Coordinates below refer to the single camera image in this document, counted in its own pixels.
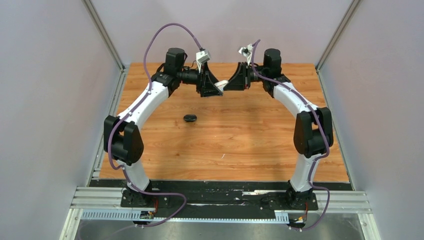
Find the gray wall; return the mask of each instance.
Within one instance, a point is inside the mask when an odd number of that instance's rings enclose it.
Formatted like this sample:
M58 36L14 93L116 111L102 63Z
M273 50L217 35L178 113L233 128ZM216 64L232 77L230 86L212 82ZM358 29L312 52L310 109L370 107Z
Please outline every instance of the gray wall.
M317 63L351 0L92 0L125 64L142 62L146 47L164 24L188 27L211 62L239 62L237 51L262 39L258 52L278 48L286 63ZM196 45L182 29L157 38L148 62L163 62L178 47L195 59Z
M0 33L0 239L56 240L118 68L80 0L3 0Z
M351 180L384 240L424 235L423 9L364 0L322 70Z

